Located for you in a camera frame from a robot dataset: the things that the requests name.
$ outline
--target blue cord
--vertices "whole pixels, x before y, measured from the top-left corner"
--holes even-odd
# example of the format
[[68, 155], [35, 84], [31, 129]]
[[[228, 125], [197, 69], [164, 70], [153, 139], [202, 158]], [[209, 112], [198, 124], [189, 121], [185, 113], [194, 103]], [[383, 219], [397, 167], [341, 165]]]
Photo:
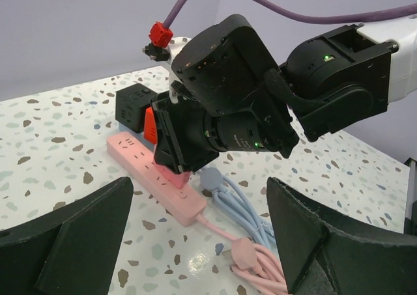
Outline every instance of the blue cord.
[[[270, 243], [272, 243], [273, 246], [275, 245], [275, 236], [272, 225], [269, 222], [265, 222], [260, 216], [258, 216], [255, 208], [251, 205], [245, 194], [230, 178], [222, 176], [217, 169], [210, 168], [211, 171], [216, 170], [217, 173], [211, 172], [209, 177], [203, 179], [206, 170], [203, 170], [201, 182], [202, 185], [207, 188], [208, 183], [213, 183], [212, 181], [216, 180], [216, 183], [214, 183], [216, 187], [211, 188], [214, 204], [225, 212], [232, 220], [244, 227], [256, 243], [271, 250]], [[218, 174], [218, 177], [221, 177], [222, 181], [220, 181], [220, 179], [216, 179], [217, 176], [213, 176], [213, 174]], [[232, 187], [238, 197], [229, 192], [229, 190], [222, 184], [223, 181]]]

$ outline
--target gray wall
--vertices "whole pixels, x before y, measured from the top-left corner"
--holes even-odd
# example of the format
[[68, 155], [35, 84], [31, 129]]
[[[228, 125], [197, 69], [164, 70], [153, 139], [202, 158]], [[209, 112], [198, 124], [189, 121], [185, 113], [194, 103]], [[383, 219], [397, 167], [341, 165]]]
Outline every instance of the gray wall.
[[[397, 7], [417, 0], [270, 0], [295, 12], [330, 16]], [[307, 25], [283, 18], [249, 0], [221, 0], [217, 21], [244, 15], [264, 40], [277, 62], [283, 62], [299, 43], [337, 26]], [[391, 104], [389, 112], [349, 127], [348, 132], [400, 161], [417, 158], [417, 94]]]
[[[0, 100], [154, 66], [141, 49], [176, 0], [0, 0]], [[172, 30], [194, 36], [220, 0], [190, 0]]]

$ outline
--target pink power strip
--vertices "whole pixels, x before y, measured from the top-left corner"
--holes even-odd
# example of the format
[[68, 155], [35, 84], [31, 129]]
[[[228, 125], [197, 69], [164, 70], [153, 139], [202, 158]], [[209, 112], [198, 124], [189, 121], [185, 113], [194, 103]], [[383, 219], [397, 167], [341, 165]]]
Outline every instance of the pink power strip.
[[152, 164], [153, 153], [129, 132], [109, 137], [107, 151], [184, 227], [204, 211], [205, 198], [187, 184], [172, 185]]

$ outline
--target table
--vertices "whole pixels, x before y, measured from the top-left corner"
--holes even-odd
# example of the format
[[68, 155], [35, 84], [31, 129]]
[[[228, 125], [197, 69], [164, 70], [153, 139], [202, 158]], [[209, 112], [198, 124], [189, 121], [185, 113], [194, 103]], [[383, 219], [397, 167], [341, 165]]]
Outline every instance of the table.
[[[106, 152], [119, 131], [115, 91], [137, 82], [167, 89], [161, 66], [0, 102], [0, 229], [29, 221], [126, 176]], [[228, 152], [211, 166], [241, 185], [268, 219], [266, 180], [276, 176], [352, 218], [402, 232], [409, 168], [341, 131], [300, 143], [290, 159], [274, 153]], [[197, 176], [190, 184], [199, 186]], [[183, 228], [134, 182], [134, 198], [110, 294], [258, 294], [230, 272], [229, 242], [200, 225]], [[247, 234], [211, 205], [207, 216], [237, 236]]]

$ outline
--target robotic arm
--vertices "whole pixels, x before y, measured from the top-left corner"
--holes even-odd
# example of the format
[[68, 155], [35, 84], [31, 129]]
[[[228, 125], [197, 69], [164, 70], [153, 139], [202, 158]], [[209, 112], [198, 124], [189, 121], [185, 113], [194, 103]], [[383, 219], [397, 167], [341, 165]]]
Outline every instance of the robotic arm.
[[417, 20], [346, 25], [301, 43], [277, 65], [240, 15], [195, 38], [144, 52], [166, 61], [170, 91], [152, 102], [155, 161], [174, 173], [196, 171], [225, 151], [291, 155], [310, 141], [384, 113], [417, 89]]

